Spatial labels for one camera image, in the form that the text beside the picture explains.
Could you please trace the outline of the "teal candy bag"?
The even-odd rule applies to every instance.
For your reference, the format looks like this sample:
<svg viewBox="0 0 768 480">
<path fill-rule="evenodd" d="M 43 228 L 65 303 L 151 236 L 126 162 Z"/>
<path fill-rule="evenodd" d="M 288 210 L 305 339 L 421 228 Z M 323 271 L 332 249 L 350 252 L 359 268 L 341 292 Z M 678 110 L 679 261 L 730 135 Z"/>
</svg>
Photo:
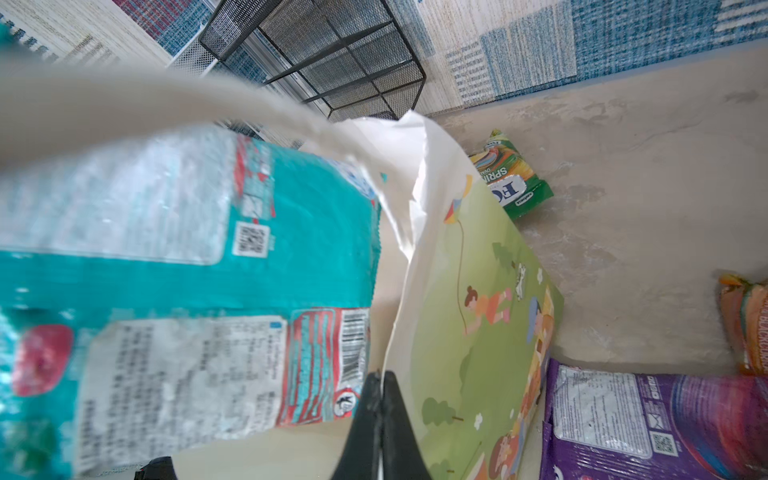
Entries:
<svg viewBox="0 0 768 480">
<path fill-rule="evenodd" d="M 380 205 L 217 126 L 1 174 L 1 475 L 101 476 L 354 414 Z"/>
</svg>

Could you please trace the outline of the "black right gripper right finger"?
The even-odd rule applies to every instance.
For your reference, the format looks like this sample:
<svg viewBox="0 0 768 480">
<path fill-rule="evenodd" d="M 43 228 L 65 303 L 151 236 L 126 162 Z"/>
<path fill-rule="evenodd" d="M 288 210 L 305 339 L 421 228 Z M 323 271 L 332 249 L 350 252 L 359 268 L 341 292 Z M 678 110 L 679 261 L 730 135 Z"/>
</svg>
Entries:
<svg viewBox="0 0 768 480">
<path fill-rule="evenodd" d="M 381 400 L 381 479 L 430 480 L 394 372 L 386 371 Z"/>
</svg>

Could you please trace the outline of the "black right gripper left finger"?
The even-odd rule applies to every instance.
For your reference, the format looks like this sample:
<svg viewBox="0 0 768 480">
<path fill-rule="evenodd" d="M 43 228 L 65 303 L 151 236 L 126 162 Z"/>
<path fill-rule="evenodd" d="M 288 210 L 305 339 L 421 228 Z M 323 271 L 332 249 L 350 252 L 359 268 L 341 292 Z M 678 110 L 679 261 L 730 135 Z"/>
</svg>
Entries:
<svg viewBox="0 0 768 480">
<path fill-rule="evenodd" d="M 375 480 L 379 476 L 382 431 L 382 378 L 370 373 L 332 480 Z"/>
</svg>

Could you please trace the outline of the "green Fox's spring candy bag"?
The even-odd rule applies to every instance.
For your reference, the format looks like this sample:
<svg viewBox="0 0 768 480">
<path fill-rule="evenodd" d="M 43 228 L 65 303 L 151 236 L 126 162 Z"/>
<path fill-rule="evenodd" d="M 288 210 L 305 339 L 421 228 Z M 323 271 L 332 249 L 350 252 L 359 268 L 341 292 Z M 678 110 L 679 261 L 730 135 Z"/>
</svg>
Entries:
<svg viewBox="0 0 768 480">
<path fill-rule="evenodd" d="M 500 130 L 493 130 L 484 149 L 470 160 L 512 220 L 517 220 L 554 193 L 526 162 L 511 140 Z"/>
</svg>

